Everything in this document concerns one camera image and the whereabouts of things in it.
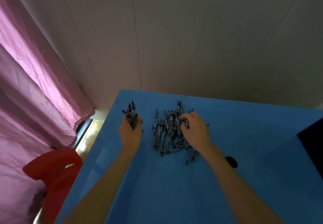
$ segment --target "blue tablecloth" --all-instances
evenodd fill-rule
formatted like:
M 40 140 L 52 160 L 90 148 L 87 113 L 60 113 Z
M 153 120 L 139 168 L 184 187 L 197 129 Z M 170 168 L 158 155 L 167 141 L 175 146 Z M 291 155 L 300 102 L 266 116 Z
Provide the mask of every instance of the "blue tablecloth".
M 159 156 L 152 149 L 156 108 L 181 100 L 210 123 L 214 144 L 238 162 L 236 171 L 287 223 L 323 223 L 323 181 L 297 133 L 323 111 L 230 100 L 121 90 L 55 223 L 60 223 L 118 157 L 122 109 L 134 100 L 141 114 L 140 149 L 129 167 L 107 223 L 236 223 L 206 161 L 186 166 L 185 150 Z

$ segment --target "red plastic chair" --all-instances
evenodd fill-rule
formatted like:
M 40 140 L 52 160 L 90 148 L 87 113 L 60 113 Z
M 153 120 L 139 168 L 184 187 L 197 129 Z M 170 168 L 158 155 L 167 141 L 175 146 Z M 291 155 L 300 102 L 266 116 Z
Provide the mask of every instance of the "red plastic chair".
M 64 148 L 45 153 L 22 168 L 27 176 L 46 185 L 42 208 L 47 221 L 55 221 L 82 165 L 74 149 Z

